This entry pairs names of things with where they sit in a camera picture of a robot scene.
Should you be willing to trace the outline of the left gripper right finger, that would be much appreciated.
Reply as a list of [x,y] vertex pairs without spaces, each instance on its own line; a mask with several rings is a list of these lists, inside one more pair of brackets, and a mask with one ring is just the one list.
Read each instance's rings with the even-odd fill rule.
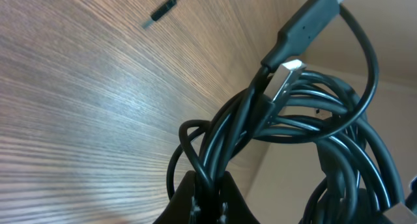
[[240,193],[231,173],[225,172],[220,186],[221,213],[219,224],[259,224]]

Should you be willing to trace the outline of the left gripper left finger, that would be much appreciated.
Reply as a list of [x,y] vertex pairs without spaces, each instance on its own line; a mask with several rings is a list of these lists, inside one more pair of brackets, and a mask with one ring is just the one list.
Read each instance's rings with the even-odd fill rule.
[[188,171],[169,204],[154,224],[196,223],[199,207],[195,204],[195,172]]

